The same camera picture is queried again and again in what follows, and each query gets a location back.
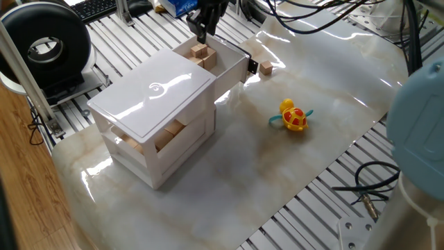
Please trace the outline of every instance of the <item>marble-pattern surface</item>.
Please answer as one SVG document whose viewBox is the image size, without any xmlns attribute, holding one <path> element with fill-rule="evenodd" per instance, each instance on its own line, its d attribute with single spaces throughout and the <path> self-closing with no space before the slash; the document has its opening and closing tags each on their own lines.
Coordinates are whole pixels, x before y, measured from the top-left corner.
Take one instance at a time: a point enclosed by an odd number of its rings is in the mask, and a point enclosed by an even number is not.
<svg viewBox="0 0 444 250">
<path fill-rule="evenodd" d="M 111 160 L 95 126 L 55 147 L 72 215 L 99 249 L 235 249 L 378 121 L 407 79 L 397 47 L 343 22 L 295 35 L 267 19 L 242 46 L 273 73 L 218 100 L 215 133 L 158 191 Z M 314 109 L 302 133 L 268 125 L 285 98 Z"/>
</svg>

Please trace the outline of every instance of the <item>keyboard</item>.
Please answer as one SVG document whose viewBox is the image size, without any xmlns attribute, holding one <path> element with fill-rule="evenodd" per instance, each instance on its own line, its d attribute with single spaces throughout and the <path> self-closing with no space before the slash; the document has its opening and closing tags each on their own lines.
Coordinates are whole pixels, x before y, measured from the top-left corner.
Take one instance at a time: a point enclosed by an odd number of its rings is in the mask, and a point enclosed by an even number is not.
<svg viewBox="0 0 444 250">
<path fill-rule="evenodd" d="M 115 0 L 86 0 L 70 7 L 85 24 L 113 13 L 117 9 Z"/>
</svg>

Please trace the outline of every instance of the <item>wooden block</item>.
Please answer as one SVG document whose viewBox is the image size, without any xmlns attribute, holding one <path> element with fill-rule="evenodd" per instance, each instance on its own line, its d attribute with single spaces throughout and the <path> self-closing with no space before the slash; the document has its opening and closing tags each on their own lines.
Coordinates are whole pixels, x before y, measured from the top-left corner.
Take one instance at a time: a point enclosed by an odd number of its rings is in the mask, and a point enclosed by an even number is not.
<svg viewBox="0 0 444 250">
<path fill-rule="evenodd" d="M 127 136 L 127 135 L 122 135 L 120 137 L 124 142 L 128 143 L 130 145 L 130 147 L 134 148 L 138 145 L 138 143 L 136 141 L 134 141 L 134 139 L 132 139 L 131 137 Z"/>
<path fill-rule="evenodd" d="M 191 55 L 195 58 L 200 58 L 202 55 L 202 48 L 200 48 L 198 45 L 191 48 Z"/>
<path fill-rule="evenodd" d="M 212 68 L 214 68 L 214 66 L 216 66 L 217 63 L 216 51 L 208 47 L 208 56 L 202 58 L 202 60 L 203 60 L 203 68 L 208 71 L 211 70 Z"/>
<path fill-rule="evenodd" d="M 273 71 L 273 66 L 270 61 L 265 61 L 261 63 L 259 67 L 259 71 L 262 72 L 265 76 L 271 74 Z"/>
<path fill-rule="evenodd" d="M 154 139 L 155 148 L 158 151 L 161 151 L 167 144 L 173 139 L 174 135 L 166 130 L 162 130 L 162 132 L 158 135 L 157 138 Z"/>
<path fill-rule="evenodd" d="M 138 144 L 134 149 L 137 150 L 142 155 L 144 155 L 144 150 L 142 149 L 142 146 L 140 146 L 140 144 Z"/>
<path fill-rule="evenodd" d="M 184 127 L 185 126 L 181 124 L 178 120 L 174 120 L 165 128 L 165 130 L 176 136 Z"/>
<path fill-rule="evenodd" d="M 200 48 L 200 58 L 204 58 L 208 56 L 208 45 L 206 44 L 198 44 Z"/>
<path fill-rule="evenodd" d="M 196 63 L 197 65 L 203 67 L 203 60 L 200 58 L 190 57 L 188 60 L 192 61 L 193 63 Z"/>
</svg>

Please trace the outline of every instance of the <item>box lid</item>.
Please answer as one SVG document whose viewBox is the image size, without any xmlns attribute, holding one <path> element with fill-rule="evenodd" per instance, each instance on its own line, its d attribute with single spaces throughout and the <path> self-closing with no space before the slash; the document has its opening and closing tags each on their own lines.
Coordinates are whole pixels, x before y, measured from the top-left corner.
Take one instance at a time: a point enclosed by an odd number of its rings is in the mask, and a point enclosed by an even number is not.
<svg viewBox="0 0 444 250">
<path fill-rule="evenodd" d="M 88 105 L 138 142 L 167 125 L 216 77 L 163 49 L 88 101 Z"/>
</svg>

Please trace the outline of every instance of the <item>black cable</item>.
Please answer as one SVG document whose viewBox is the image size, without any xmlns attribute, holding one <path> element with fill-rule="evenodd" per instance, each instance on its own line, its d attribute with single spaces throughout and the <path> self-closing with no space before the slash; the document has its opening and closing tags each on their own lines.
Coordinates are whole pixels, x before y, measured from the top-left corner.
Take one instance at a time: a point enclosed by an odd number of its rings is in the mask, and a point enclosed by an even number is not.
<svg viewBox="0 0 444 250">
<path fill-rule="evenodd" d="M 409 42 L 409 62 L 411 64 L 411 73 L 422 67 L 422 56 L 420 47 L 420 38 L 418 32 L 418 15 L 416 13 L 413 0 L 404 0 L 409 18 L 410 42 Z"/>
<path fill-rule="evenodd" d="M 283 21 L 281 20 L 281 18 L 278 17 L 278 14 L 276 13 L 276 9 L 273 8 L 273 6 L 272 6 L 272 4 L 271 4 L 271 1 L 270 1 L 270 0 L 266 0 L 266 2 L 267 2 L 267 4 L 268 4 L 269 8 L 270 8 L 271 11 L 273 12 L 273 15 L 276 17 L 277 21 L 278 21 L 283 27 L 285 27 L 286 29 L 288 29 L 289 31 L 292 31 L 292 32 L 294 32 L 294 33 L 301 34 L 301 35 L 309 35 L 309 34 L 313 34 L 313 33 L 316 33 L 316 32 L 319 32 L 319 31 L 322 31 L 322 30 L 325 29 L 325 28 L 330 27 L 331 25 L 333 25 L 333 24 L 339 22 L 340 20 L 342 20 L 345 16 L 347 16 L 348 14 L 350 14 L 353 10 L 355 10 L 356 8 L 358 8 L 358 7 L 359 7 L 362 3 L 364 3 L 365 1 L 367 1 L 367 0 L 361 0 L 359 3 L 357 3 L 357 4 L 355 4 L 353 7 L 349 8 L 347 11 L 345 11 L 343 14 L 341 14 L 339 17 L 337 17 L 337 18 L 334 19 L 333 21 L 331 21 L 331 22 L 329 22 L 329 23 L 327 23 L 327 24 L 325 24 L 325 25 L 323 25 L 323 26 L 321 26 L 321 27 L 319 27 L 319 28 L 315 28 L 314 30 L 310 30 L 310 31 L 299 31 L 299 30 L 296 30 L 296 29 L 291 28 L 290 26 L 286 25 L 285 22 L 283 22 Z"/>
<path fill-rule="evenodd" d="M 32 107 L 32 108 L 31 108 L 31 117 L 34 117 L 34 118 L 33 118 L 33 121 L 31 122 L 31 124 L 28 124 L 28 129 L 29 129 L 29 130 L 32 130 L 31 136 L 29 137 L 29 144 L 31 144 L 31 145 L 33 145 L 33 146 L 37 146 L 37 145 L 42 144 L 44 141 L 43 141 L 43 139 L 42 139 L 41 142 L 34 143 L 34 142 L 33 142 L 33 137 L 34 137 L 35 131 L 38 130 L 38 126 L 43 126 L 43 124 L 41 124 L 41 123 L 39 123 L 39 122 L 37 121 L 38 118 L 40 117 L 40 115 L 37 114 L 36 112 L 33 112 L 33 109 L 35 110 L 35 107 Z"/>
<path fill-rule="evenodd" d="M 239 3 L 239 7 L 241 8 L 241 12 L 244 14 L 244 16 L 247 19 L 247 21 L 252 22 L 253 18 L 251 16 L 250 10 L 248 9 L 248 6 L 247 6 L 248 10 L 246 10 L 244 8 L 244 0 L 241 0 L 241 2 Z"/>
<path fill-rule="evenodd" d="M 359 183 L 359 174 L 366 167 L 370 167 L 373 165 L 381 165 L 381 166 L 391 168 L 396 171 L 396 174 L 394 174 L 392 177 L 390 177 L 384 181 L 381 181 L 380 183 L 377 183 L 374 185 L 362 186 L 361 183 Z M 391 190 L 393 190 L 394 187 L 390 187 L 389 189 L 385 189 L 385 190 L 377 190 L 377 188 L 382 188 L 382 187 L 392 183 L 393 181 L 396 181 L 399 178 L 399 175 L 400 175 L 400 168 L 399 167 L 396 167 L 395 165 L 393 165 L 391 163 L 376 160 L 376 161 L 372 161 L 372 162 L 367 162 L 365 164 L 362 164 L 360 167 L 358 167 L 358 169 L 355 172 L 355 184 L 356 184 L 355 187 L 332 187 L 332 189 L 336 190 L 336 191 L 358 192 L 359 198 L 356 201 L 352 202 L 351 205 L 354 205 L 354 204 L 360 202 L 362 197 L 365 194 L 373 195 L 373 196 L 380 198 L 380 200 L 372 199 L 371 201 L 388 201 L 389 200 L 388 196 L 381 194 L 381 193 L 391 191 Z"/>
<path fill-rule="evenodd" d="M 400 22 L 400 42 L 401 42 L 401 50 L 404 54 L 405 63 L 407 65 L 407 71 L 409 72 L 409 76 L 411 75 L 411 65 L 409 59 L 407 58 L 407 53 L 405 51 L 404 38 L 402 34 L 402 30 L 404 30 L 404 14 L 405 14 L 405 1 L 402 5 L 402 14 L 401 14 L 401 22 Z"/>
<path fill-rule="evenodd" d="M 396 167 L 393 164 L 390 164 L 390 163 L 387 163 L 387 162 L 383 162 L 383 161 L 380 161 L 380 160 L 375 160 L 375 161 L 367 162 L 367 163 L 362 164 L 360 167 L 358 167 L 358 169 L 355 172 L 355 184 L 356 185 L 359 185 L 359 174 L 361 173 L 361 171 L 364 168 L 372 166 L 372 165 L 381 165 L 381 166 L 389 167 L 389 168 L 391 168 L 391 169 L 393 169 L 393 170 L 395 170 L 397 172 L 400 171 L 399 167 Z"/>
<path fill-rule="evenodd" d="M 422 17 L 422 19 L 421 19 L 421 25 L 419 26 L 419 32 L 421 32 L 421 30 L 422 30 L 422 28 L 424 28 L 424 24 L 425 24 L 425 22 L 427 21 L 427 17 L 429 16 L 429 10 L 426 10 L 425 11 L 425 13 L 424 13 L 424 16 Z M 408 43 L 409 43 L 409 41 L 410 41 L 410 39 L 409 38 L 407 38 L 407 39 L 405 39 L 404 40 L 404 42 L 403 42 L 403 45 L 405 46 L 405 45 L 407 45 Z M 401 41 L 399 41 L 399 42 L 394 42 L 393 43 L 394 45 L 401 45 Z"/>
<path fill-rule="evenodd" d="M 422 28 L 424 27 L 425 20 L 427 19 L 428 16 L 429 16 L 429 10 L 426 10 L 425 13 L 424 13 L 424 17 L 422 17 L 421 25 L 418 28 L 418 32 L 421 31 Z"/>
</svg>

